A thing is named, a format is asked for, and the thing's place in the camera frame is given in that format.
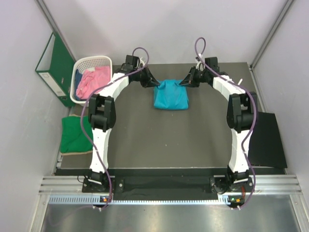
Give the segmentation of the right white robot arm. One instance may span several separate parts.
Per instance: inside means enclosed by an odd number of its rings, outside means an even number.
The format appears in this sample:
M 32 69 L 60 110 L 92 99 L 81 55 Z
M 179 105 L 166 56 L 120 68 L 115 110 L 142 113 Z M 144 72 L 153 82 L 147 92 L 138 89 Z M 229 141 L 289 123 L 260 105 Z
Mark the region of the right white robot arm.
M 257 95 L 247 92 L 225 73 L 220 72 L 216 57 L 205 58 L 191 67 L 188 75 L 180 85 L 199 87 L 207 83 L 227 100 L 226 121 L 232 133 L 231 158 L 227 166 L 224 180 L 216 180 L 215 191 L 237 191 L 249 181 L 248 153 L 250 138 L 257 121 Z

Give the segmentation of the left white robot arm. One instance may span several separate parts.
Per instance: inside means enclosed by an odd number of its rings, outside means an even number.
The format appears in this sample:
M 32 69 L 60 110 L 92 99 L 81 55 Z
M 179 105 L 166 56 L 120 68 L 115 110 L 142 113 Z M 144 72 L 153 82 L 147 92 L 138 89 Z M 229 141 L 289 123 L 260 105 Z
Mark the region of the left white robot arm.
M 110 187 L 107 156 L 109 137 L 116 123 L 115 100 L 134 81 L 140 82 L 144 88 L 159 86 L 159 82 L 146 67 L 145 61 L 140 57 L 127 55 L 121 68 L 115 71 L 107 85 L 90 97 L 88 103 L 88 120 L 94 144 L 88 181 L 101 192 Z

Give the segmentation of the teal t shirt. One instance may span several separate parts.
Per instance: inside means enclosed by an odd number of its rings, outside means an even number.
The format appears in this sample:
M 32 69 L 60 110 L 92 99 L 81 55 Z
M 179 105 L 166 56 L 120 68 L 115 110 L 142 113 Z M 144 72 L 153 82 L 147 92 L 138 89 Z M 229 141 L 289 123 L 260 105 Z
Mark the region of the teal t shirt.
M 161 110 L 187 110 L 189 99 L 181 80 L 164 80 L 154 87 L 154 108 Z

